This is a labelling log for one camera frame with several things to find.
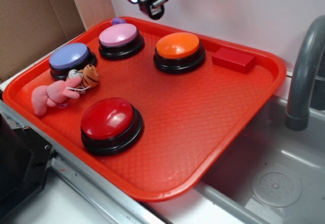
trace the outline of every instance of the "red rectangular block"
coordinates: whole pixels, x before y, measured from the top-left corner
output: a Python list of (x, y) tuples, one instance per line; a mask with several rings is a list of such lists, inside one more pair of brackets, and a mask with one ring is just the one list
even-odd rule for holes
[(255, 65), (255, 56), (220, 48), (213, 54), (212, 62), (215, 65), (247, 73)]

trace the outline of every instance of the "pink plush toy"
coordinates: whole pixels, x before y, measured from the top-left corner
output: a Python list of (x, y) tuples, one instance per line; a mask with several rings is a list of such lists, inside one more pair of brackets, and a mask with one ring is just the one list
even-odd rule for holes
[(56, 107), (67, 98), (78, 99), (79, 93), (71, 89), (79, 86), (81, 82), (81, 77), (75, 77), (68, 81), (59, 80), (49, 86), (43, 85), (35, 88), (31, 94), (35, 115), (45, 115), (47, 106)]

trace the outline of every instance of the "faucet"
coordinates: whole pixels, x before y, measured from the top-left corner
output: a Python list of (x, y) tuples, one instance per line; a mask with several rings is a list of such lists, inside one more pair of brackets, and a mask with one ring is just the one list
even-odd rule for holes
[(325, 15), (310, 25), (301, 45), (290, 85), (285, 125), (307, 128), (309, 107), (325, 109)]

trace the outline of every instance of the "stainless steel sink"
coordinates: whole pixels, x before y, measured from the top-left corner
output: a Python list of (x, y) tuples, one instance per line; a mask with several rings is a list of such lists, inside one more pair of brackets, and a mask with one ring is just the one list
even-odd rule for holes
[(294, 132), (285, 107), (272, 97), (196, 189), (256, 223), (325, 223), (325, 114), (311, 109)]

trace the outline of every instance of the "white string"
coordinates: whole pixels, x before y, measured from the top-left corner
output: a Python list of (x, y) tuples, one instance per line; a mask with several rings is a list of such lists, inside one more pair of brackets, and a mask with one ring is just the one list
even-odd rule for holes
[(84, 94), (86, 93), (86, 90), (91, 88), (91, 86), (88, 86), (88, 87), (82, 87), (82, 86), (79, 86), (79, 87), (76, 87), (76, 88), (71, 88), (71, 87), (66, 87), (66, 89), (69, 89), (69, 90), (73, 90), (75, 92), (78, 92), (80, 94)]

